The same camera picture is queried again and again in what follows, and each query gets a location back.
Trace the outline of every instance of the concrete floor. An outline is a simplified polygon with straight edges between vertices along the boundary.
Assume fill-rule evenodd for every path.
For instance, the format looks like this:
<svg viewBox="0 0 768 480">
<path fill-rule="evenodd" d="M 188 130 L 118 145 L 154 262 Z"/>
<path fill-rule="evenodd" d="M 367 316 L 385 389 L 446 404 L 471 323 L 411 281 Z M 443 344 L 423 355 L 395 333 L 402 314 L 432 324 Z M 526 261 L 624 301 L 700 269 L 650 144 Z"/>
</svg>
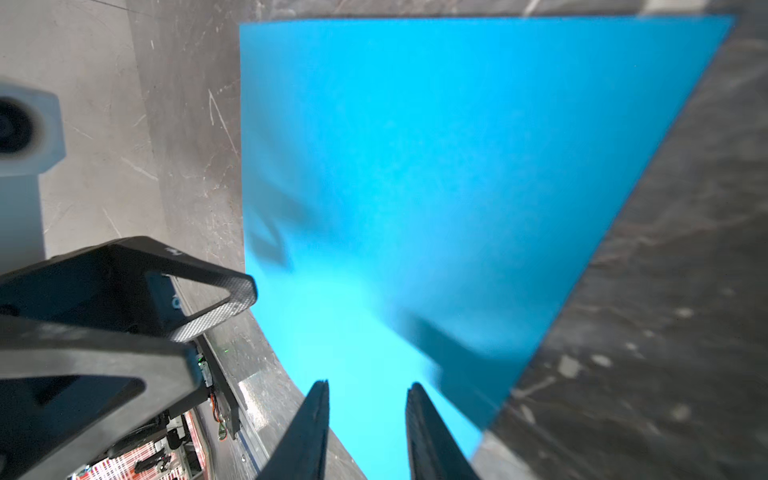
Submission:
<svg viewBox="0 0 768 480">
<path fill-rule="evenodd" d="M 67 157 L 40 176 L 49 257 L 133 235 L 168 241 L 125 10 L 0 3 L 0 74 L 61 104 Z"/>
</svg>

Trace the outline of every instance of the blue sheet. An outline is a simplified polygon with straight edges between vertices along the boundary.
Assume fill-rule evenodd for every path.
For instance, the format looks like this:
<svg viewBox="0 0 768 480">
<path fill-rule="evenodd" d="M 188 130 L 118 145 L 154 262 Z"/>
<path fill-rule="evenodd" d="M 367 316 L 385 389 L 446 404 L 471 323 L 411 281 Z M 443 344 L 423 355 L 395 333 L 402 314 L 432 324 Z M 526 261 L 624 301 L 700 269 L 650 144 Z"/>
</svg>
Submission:
<svg viewBox="0 0 768 480">
<path fill-rule="evenodd" d="M 414 381 L 471 455 L 731 22 L 241 27 L 253 313 L 368 478 Z"/>
</svg>

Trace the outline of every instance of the orange wire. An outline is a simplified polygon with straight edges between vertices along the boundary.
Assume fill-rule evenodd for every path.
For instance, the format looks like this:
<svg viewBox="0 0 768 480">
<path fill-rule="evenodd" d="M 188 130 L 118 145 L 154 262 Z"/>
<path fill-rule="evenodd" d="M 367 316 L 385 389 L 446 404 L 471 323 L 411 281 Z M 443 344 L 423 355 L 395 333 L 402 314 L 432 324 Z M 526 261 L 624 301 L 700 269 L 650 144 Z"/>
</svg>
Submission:
<svg viewBox="0 0 768 480">
<path fill-rule="evenodd" d="M 221 423 L 218 412 L 216 411 L 216 397 L 214 397 L 213 393 L 210 394 L 210 409 L 211 409 L 211 412 L 214 414 L 214 420 L 216 420 L 218 423 Z"/>
</svg>

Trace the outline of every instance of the metal surface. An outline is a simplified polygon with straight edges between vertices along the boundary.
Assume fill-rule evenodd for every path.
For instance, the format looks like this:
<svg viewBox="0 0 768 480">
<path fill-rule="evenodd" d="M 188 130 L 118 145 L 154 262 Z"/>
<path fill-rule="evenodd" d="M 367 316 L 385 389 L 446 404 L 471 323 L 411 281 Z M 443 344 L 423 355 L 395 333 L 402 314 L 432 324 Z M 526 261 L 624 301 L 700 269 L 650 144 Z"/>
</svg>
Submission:
<svg viewBox="0 0 768 480">
<path fill-rule="evenodd" d="M 208 478 L 220 480 L 253 480 L 258 474 L 257 467 L 250 461 L 247 449 L 240 441 L 243 430 L 234 437 L 227 436 L 222 442 L 218 439 L 219 423 L 211 414 L 210 404 L 204 403 L 195 410 L 200 421 L 198 433 L 204 439 L 203 444 L 209 448 L 207 455 Z"/>
<path fill-rule="evenodd" d="M 237 30 L 241 22 L 329 16 L 646 14 L 719 11 L 734 5 L 738 2 L 127 0 L 169 234 L 188 253 L 243 269 Z M 198 306 L 212 300 L 195 291 L 188 296 Z M 246 410 L 243 406 L 250 404 L 254 412 L 242 415 L 247 425 L 244 433 L 256 445 L 253 456 L 257 461 L 266 459 L 302 396 L 248 312 L 210 330 L 206 337 L 230 384 L 244 387 L 233 388 L 241 408 Z M 214 445 L 220 455 L 240 458 L 233 448 L 227 442 Z M 517 460 L 504 443 L 484 442 L 481 451 L 484 455 L 476 460 L 482 465 L 474 464 L 479 472 L 485 472 L 487 478 L 511 478 L 506 476 L 511 475 L 506 466 Z M 225 467 L 218 462 L 217 468 Z M 333 433 L 326 468 L 328 478 L 362 478 Z M 243 474 L 230 470 L 227 475 Z"/>
<path fill-rule="evenodd" d="M 208 358 L 213 353 L 210 350 L 208 341 L 204 336 L 200 336 L 195 340 L 197 349 L 204 357 Z M 224 376 L 224 372 L 221 371 L 221 367 L 216 362 L 209 362 L 210 374 L 213 377 L 216 396 L 217 407 L 219 415 L 224 420 L 224 426 L 229 432 L 231 438 L 235 437 L 235 434 L 240 431 L 240 407 L 237 405 L 237 399 L 232 393 L 232 389 L 227 384 L 227 378 Z"/>
<path fill-rule="evenodd" d="M 165 339 L 12 316 L 2 316 L 0 331 L 0 391 L 5 397 L 0 451 L 8 452 L 2 478 L 64 478 L 84 458 L 94 458 L 200 383 L 194 352 Z M 59 405 L 54 399 L 20 415 L 18 409 L 28 403 L 19 398 L 25 389 L 18 379 L 51 376 L 122 377 L 140 383 L 129 382 L 98 413 L 88 406 L 73 412 L 69 403 Z"/>
<path fill-rule="evenodd" d="M 329 430 L 328 396 L 328 382 L 315 382 L 259 474 L 260 480 L 323 480 Z"/>
<path fill-rule="evenodd" d="M 200 477 L 206 480 L 211 480 L 213 476 L 213 466 L 209 463 L 211 458 L 210 449 L 208 443 L 201 438 L 202 430 L 200 428 L 200 420 L 197 417 L 197 410 L 191 409 L 184 413 L 184 419 L 187 422 L 187 428 L 189 435 L 192 438 L 192 444 L 194 447 L 197 461 L 200 464 Z"/>
<path fill-rule="evenodd" d="M 478 480 L 419 383 L 408 391 L 406 428 L 412 480 Z"/>
</svg>

